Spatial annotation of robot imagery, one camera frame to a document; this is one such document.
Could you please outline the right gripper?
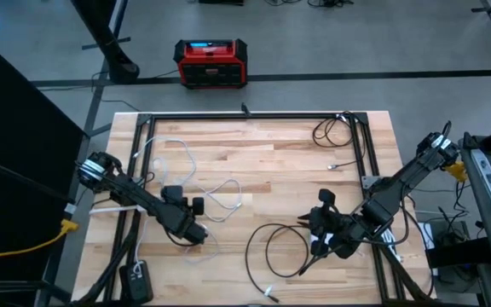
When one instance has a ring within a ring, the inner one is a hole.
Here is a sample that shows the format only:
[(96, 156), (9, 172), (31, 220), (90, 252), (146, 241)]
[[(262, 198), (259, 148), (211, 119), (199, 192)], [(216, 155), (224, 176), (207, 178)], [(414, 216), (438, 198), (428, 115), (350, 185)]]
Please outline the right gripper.
[(336, 213), (336, 195), (329, 189), (320, 189), (318, 200), (321, 206), (314, 206), (309, 213), (298, 217), (313, 220), (313, 224), (298, 223), (309, 229), (310, 253), (325, 258), (333, 251), (340, 258), (349, 258), (366, 236), (362, 216)]

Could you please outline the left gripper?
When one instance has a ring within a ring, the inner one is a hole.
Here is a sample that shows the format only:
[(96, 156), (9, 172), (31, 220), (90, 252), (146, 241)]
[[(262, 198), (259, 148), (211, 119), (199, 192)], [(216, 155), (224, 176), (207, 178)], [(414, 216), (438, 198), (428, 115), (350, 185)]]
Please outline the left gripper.
[(194, 197), (192, 202), (188, 202), (187, 197), (183, 197), (183, 188), (179, 185), (164, 186), (161, 189), (161, 197), (167, 203), (173, 203), (176, 207), (174, 214), (174, 224), (195, 223), (196, 216), (205, 214), (205, 199)]

